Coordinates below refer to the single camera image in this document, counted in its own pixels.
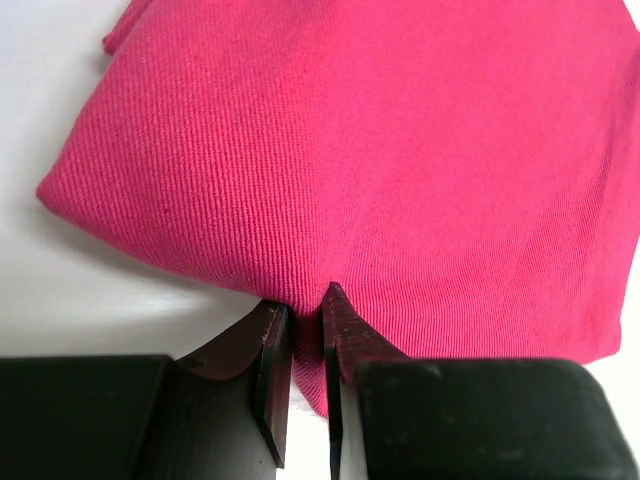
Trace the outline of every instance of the pink sweater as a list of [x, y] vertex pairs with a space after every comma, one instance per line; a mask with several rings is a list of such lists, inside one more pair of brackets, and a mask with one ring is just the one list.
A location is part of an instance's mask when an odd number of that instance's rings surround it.
[[289, 304], [323, 414], [330, 281], [411, 356], [589, 362], [640, 233], [639, 40], [621, 0], [133, 0], [38, 196]]

